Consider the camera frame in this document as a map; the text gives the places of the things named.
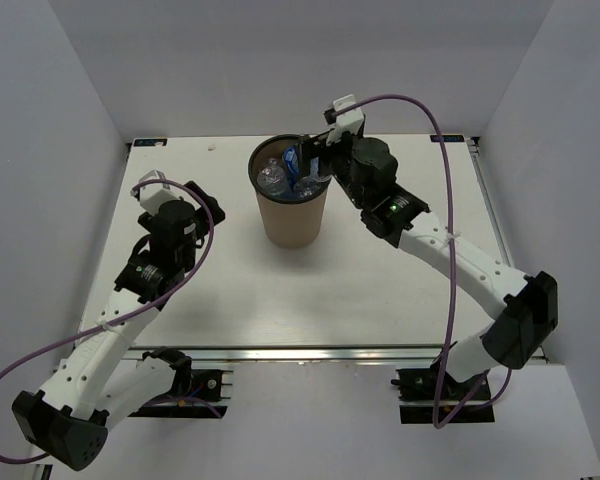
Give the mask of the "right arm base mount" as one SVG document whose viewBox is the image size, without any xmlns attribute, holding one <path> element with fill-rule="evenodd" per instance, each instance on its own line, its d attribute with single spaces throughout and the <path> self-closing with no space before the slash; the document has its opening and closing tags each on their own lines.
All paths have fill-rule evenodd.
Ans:
<svg viewBox="0 0 600 480">
<path fill-rule="evenodd" d="M 439 420 L 442 421 L 471 391 L 479 375 L 464 383 L 445 379 L 440 397 Z M 433 423 L 434 394 L 437 373 L 430 368 L 398 369 L 390 381 L 398 395 L 400 421 L 403 425 L 431 425 Z M 451 419 L 458 424 L 494 423 L 492 406 L 482 407 L 492 398 L 486 379 L 482 379 L 474 395 Z"/>
</svg>

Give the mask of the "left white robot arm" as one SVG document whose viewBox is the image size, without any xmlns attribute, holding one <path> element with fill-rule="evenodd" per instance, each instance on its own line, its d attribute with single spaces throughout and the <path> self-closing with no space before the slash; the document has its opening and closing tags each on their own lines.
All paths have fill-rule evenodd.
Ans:
<svg viewBox="0 0 600 480">
<path fill-rule="evenodd" d="M 12 411 L 24 437 L 74 471 L 90 465 L 124 418 L 158 400 L 182 398 L 192 388 L 190 358 L 159 347 L 134 371 L 112 374 L 137 337 L 192 279 L 225 220 L 217 200 L 195 182 L 179 185 L 146 177 L 132 190 L 146 234 L 114 281 L 92 331 L 35 393 L 23 391 Z"/>
</svg>

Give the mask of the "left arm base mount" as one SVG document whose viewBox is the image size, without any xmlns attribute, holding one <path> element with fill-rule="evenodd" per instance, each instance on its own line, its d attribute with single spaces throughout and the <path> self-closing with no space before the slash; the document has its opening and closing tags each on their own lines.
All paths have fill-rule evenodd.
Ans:
<svg viewBox="0 0 600 480">
<path fill-rule="evenodd" d="M 234 372 L 191 362 L 174 385 L 130 414 L 137 418 L 222 419 L 233 392 Z"/>
</svg>

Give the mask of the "bottle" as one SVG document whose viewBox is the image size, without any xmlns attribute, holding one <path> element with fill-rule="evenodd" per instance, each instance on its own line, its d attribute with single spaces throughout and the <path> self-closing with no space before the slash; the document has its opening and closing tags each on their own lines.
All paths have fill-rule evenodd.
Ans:
<svg viewBox="0 0 600 480">
<path fill-rule="evenodd" d="M 301 164 L 300 164 L 300 147 L 295 144 L 286 148 L 282 155 L 282 160 L 288 171 L 288 182 L 291 187 L 294 187 L 295 184 L 301 178 Z"/>
</svg>

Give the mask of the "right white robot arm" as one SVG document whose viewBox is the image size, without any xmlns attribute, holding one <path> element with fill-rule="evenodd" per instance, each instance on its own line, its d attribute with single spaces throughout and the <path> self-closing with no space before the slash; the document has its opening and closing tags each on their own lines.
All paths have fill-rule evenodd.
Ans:
<svg viewBox="0 0 600 480">
<path fill-rule="evenodd" d="M 431 374 L 433 390 L 452 399 L 468 380 L 497 366 L 521 369 L 558 325 L 558 285 L 541 271 L 529 275 L 451 235 L 428 204 L 396 180 L 397 160 L 382 140 L 345 133 L 303 136 L 293 147 L 303 173 L 329 173 L 377 238 L 446 276 L 492 319 L 450 346 Z"/>
</svg>

